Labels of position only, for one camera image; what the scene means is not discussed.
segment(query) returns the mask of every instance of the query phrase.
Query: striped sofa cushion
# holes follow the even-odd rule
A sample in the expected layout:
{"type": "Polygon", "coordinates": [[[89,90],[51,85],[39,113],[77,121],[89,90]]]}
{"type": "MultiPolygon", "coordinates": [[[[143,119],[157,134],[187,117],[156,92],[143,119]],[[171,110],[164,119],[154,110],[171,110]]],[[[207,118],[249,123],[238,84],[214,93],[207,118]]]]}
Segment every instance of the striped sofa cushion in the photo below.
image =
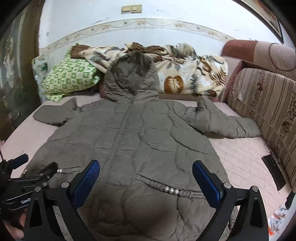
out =
{"type": "Polygon", "coordinates": [[[296,191],[295,81],[266,70],[244,68],[236,76],[228,105],[257,123],[296,191]]]}

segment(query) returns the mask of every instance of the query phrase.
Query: metal screw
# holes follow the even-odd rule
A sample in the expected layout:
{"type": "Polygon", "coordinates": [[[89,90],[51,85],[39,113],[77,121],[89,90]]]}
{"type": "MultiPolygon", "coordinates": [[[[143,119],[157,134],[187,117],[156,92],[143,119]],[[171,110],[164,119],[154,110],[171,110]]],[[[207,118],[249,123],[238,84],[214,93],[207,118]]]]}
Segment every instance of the metal screw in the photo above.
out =
{"type": "Polygon", "coordinates": [[[258,192],[259,191],[259,188],[256,187],[256,186],[252,186],[252,189],[253,189],[254,192],[258,192]]]}
{"type": "Polygon", "coordinates": [[[37,187],[35,187],[34,190],[35,190],[35,192],[39,192],[41,190],[41,187],[37,186],[37,187]]]}
{"type": "Polygon", "coordinates": [[[224,187],[226,187],[227,189],[230,189],[232,185],[230,183],[224,183],[224,187]]]}
{"type": "Polygon", "coordinates": [[[68,182],[64,182],[61,185],[62,188],[67,188],[68,186],[69,186],[69,183],[68,182]]]}

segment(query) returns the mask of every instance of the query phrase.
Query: white bead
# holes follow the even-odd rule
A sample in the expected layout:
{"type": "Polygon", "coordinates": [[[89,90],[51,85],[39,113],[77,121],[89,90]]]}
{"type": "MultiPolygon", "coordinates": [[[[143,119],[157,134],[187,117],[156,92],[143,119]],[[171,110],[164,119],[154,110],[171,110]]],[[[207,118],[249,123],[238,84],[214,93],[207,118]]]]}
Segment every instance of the white bead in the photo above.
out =
{"type": "Polygon", "coordinates": [[[175,191],[175,189],[173,189],[173,188],[170,188],[170,189],[168,190],[168,193],[169,193],[169,194],[173,194],[173,193],[174,193],[174,191],[175,191]]]}

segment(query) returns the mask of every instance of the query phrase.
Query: person's hand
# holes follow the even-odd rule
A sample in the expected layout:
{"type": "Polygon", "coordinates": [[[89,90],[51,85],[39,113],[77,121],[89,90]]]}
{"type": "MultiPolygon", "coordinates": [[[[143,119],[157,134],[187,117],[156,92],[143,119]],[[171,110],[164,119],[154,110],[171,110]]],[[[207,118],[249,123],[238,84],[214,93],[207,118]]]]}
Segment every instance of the person's hand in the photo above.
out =
{"type": "MultiPolygon", "coordinates": [[[[20,219],[19,219],[19,222],[23,227],[25,226],[25,220],[26,220],[26,215],[27,215],[26,211],[27,210],[25,210],[25,212],[20,216],[20,219]]],[[[24,238],[24,232],[22,230],[11,226],[8,221],[3,220],[3,223],[13,238],[15,238],[15,239],[24,238]]]]}

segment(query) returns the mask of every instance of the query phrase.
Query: green checkered pillow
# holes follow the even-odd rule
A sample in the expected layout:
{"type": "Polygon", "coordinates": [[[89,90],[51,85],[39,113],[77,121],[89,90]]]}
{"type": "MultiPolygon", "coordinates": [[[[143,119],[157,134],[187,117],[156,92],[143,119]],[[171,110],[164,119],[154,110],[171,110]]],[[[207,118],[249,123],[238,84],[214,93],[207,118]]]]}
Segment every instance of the green checkered pillow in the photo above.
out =
{"type": "Polygon", "coordinates": [[[44,94],[49,100],[59,102],[64,96],[88,89],[99,82],[97,69],[89,62],[85,59],[70,58],[71,48],[43,82],[44,94]]]}

